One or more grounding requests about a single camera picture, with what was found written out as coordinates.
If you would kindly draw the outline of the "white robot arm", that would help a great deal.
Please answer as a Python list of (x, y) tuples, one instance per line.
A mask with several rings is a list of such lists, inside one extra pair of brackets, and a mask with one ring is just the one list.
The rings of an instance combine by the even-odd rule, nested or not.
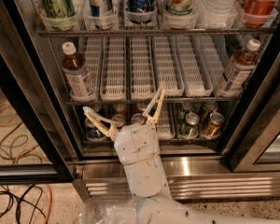
[(280, 224), (280, 220), (256, 217), (232, 217), (196, 211), (172, 198), (160, 156), (156, 124), (159, 121), (165, 89), (159, 88), (142, 116), (144, 124), (120, 127), (92, 108), (84, 115), (105, 136), (111, 138), (136, 197), (136, 224)]

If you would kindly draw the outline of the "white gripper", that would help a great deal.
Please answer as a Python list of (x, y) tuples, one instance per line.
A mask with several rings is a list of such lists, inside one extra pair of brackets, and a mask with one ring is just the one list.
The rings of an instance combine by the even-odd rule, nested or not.
[(159, 88), (142, 116), (147, 119), (146, 125), (135, 123), (125, 126), (119, 132), (119, 123), (107, 119), (92, 108), (83, 106), (84, 115), (94, 126), (114, 142), (114, 148), (123, 165), (131, 165), (140, 161), (155, 158), (160, 154), (159, 139), (155, 131), (159, 122), (165, 89)]

